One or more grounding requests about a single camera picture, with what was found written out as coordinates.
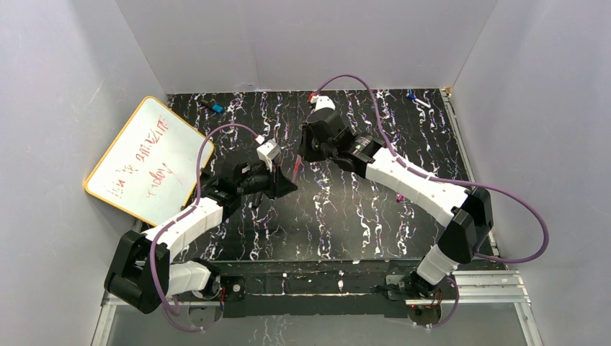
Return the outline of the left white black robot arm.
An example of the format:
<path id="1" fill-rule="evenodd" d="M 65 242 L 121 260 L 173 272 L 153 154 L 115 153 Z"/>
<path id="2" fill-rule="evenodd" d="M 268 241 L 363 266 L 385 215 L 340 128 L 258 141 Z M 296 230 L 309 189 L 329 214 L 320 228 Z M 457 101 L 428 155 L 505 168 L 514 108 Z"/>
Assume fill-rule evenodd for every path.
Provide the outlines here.
<path id="1" fill-rule="evenodd" d="M 144 314 L 167 297 L 199 291 L 207 298 L 220 293 L 219 269 L 203 259 L 175 263 L 176 256 L 196 238 L 221 225 L 253 195 L 282 198 L 297 190 L 281 168 L 261 161 L 239 164 L 210 178 L 198 201 L 175 217 L 143 233 L 128 231 L 119 240 L 104 289 Z"/>

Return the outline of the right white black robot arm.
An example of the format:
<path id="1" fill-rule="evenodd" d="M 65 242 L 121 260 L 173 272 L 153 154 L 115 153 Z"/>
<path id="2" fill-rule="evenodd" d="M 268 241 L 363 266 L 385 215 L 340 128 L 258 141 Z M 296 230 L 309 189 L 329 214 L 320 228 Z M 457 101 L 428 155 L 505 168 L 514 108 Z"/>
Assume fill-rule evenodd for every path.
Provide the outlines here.
<path id="1" fill-rule="evenodd" d="M 353 133 L 331 108 L 314 111 L 304 122 L 299 154 L 307 162 L 330 160 L 344 171 L 394 190 L 444 227 L 416 269 L 390 285 L 397 294 L 430 296 L 458 265 L 471 262 L 494 224 L 487 189 L 437 182 L 425 171 L 401 166 L 381 139 Z"/>

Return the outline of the yellow framed whiteboard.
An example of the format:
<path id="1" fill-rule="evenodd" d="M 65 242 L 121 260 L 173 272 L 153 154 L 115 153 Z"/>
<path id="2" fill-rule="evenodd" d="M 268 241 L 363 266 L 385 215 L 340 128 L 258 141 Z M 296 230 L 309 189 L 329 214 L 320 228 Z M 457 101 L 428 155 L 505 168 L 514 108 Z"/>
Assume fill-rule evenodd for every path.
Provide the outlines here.
<path id="1" fill-rule="evenodd" d="M 178 214 L 212 143 L 155 97 L 145 97 L 84 183 L 92 196 L 153 226 Z"/>

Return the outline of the blue black marker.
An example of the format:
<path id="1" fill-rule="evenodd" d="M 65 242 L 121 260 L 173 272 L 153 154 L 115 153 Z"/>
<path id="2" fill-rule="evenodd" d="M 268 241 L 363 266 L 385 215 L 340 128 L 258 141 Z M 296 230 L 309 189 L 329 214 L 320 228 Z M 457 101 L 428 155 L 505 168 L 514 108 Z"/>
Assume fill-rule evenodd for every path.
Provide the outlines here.
<path id="1" fill-rule="evenodd" d="M 223 114 L 225 112 L 225 108 L 221 105 L 218 105 L 214 102 L 208 102 L 208 101 L 204 101 L 202 100 L 201 105 L 203 105 L 204 107 L 208 108 L 209 110 L 218 113 L 218 114 Z"/>

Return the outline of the pink marker pen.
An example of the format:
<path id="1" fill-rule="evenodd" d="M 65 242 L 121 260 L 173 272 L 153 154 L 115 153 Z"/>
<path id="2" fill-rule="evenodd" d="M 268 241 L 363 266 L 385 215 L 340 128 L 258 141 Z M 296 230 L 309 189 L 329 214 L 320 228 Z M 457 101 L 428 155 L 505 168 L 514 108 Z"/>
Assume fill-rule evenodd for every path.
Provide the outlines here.
<path id="1" fill-rule="evenodd" d="M 293 167 L 293 173 L 292 173 L 292 182 L 293 183 L 297 182 L 300 166 L 301 166 L 301 160 L 298 159 L 298 160 L 295 161 L 295 165 Z"/>

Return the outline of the orange black marker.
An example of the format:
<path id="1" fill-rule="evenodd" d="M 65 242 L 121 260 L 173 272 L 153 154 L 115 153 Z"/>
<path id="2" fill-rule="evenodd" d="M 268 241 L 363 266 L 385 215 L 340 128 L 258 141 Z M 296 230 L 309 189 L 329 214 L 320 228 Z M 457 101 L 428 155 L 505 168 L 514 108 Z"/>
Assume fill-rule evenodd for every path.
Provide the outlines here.
<path id="1" fill-rule="evenodd" d="M 257 209 L 260 206 L 261 201 L 262 201 L 262 196 L 263 196 L 263 192 L 256 192 L 253 195 L 253 199 L 251 202 L 251 208 Z"/>

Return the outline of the blue capped white marker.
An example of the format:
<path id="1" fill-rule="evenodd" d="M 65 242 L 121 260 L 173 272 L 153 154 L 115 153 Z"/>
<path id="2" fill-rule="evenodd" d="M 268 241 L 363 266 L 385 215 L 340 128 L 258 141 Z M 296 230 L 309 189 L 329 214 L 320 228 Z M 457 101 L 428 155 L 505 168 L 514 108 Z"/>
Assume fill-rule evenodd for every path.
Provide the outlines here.
<path id="1" fill-rule="evenodd" d="M 422 107 L 431 109 L 432 106 L 430 105 L 430 103 L 427 103 L 419 98 L 417 98 L 414 94 L 408 94 L 408 98 L 414 102 L 416 102 L 417 104 L 421 105 Z"/>

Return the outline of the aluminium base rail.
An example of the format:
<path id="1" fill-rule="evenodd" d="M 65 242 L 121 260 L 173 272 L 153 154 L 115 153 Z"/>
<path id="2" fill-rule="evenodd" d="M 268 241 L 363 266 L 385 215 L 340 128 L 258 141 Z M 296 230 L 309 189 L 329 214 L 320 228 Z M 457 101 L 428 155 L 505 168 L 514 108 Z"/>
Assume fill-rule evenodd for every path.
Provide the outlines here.
<path id="1" fill-rule="evenodd" d="M 243 302 L 255 298 L 387 298 L 410 304 L 436 303 L 415 293 L 399 293 L 403 276 L 394 270 L 345 272 L 340 270 L 297 273 L 252 274 L 222 279 L 228 289 L 224 301 Z M 455 271 L 434 289 L 436 297 L 449 303 L 456 296 L 467 303 L 529 302 L 519 273 L 511 270 Z"/>

